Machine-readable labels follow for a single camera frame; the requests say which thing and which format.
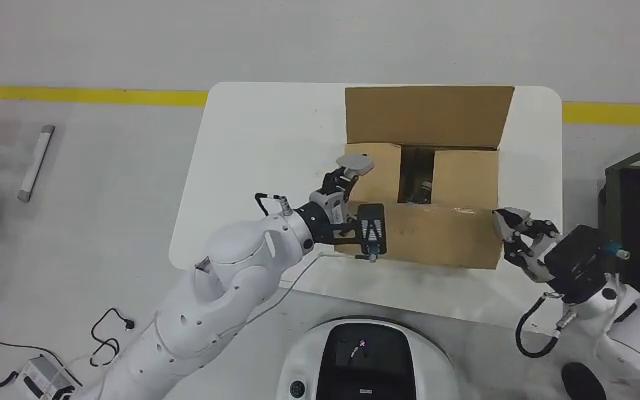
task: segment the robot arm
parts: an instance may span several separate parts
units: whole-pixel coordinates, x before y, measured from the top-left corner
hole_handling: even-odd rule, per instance
[[[360,244],[362,258],[386,252],[384,209],[363,204],[355,217],[346,203],[370,158],[344,156],[325,176],[309,202],[291,209],[284,196],[256,194],[265,218],[218,231],[208,257],[185,273],[132,347],[107,370],[104,380],[81,399],[158,400],[184,377],[215,359],[246,324],[249,314],[277,290],[282,273],[298,264],[316,243]],[[263,199],[280,203],[269,215]],[[352,237],[335,233],[355,231]]]
[[[610,266],[614,258],[626,261],[629,252],[603,237],[597,229],[579,225],[562,236],[551,221],[531,219],[528,211],[515,208],[495,210],[494,225],[504,243],[504,257],[522,268],[534,282],[546,283],[554,293],[545,293],[520,320],[516,344],[527,357],[548,354],[570,323],[596,341],[596,354],[619,371],[640,374],[640,294],[620,284]],[[527,245],[522,237],[531,239]],[[561,298],[564,315],[556,323],[554,338],[541,351],[522,347],[520,332],[526,319],[544,299]]]

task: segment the white table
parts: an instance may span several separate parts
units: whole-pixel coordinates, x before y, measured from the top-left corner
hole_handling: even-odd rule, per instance
[[[176,268],[201,260],[216,229],[261,218],[255,192],[285,194],[293,206],[307,201],[343,152],[349,86],[364,85],[221,83],[211,89],[169,249]],[[528,209],[562,227],[559,96],[516,87],[500,150],[500,206]],[[281,286],[312,258],[287,271]],[[490,271],[325,258],[296,289],[513,328],[547,287],[503,261]],[[525,329],[548,334],[560,315],[560,304],[549,301]]]

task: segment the yellow line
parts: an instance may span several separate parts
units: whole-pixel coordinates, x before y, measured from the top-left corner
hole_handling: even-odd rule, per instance
[[[0,87],[0,100],[204,107],[207,92],[187,90]]]
[[[640,104],[564,103],[566,124],[640,125]]]
[[[207,92],[0,86],[0,100],[204,107]],[[640,104],[565,102],[562,109],[567,124],[640,126]]]

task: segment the cardboard box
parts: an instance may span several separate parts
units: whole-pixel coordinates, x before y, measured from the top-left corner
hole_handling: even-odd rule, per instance
[[[498,145],[511,86],[347,88],[347,153],[373,158],[351,202],[382,202],[386,258],[495,269]],[[431,182],[431,204],[412,204]],[[337,250],[355,253],[350,246]]]

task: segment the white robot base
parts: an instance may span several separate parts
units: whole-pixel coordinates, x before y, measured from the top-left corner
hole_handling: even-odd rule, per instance
[[[459,400],[447,355],[426,337],[371,318],[325,322],[285,359],[276,399]]]

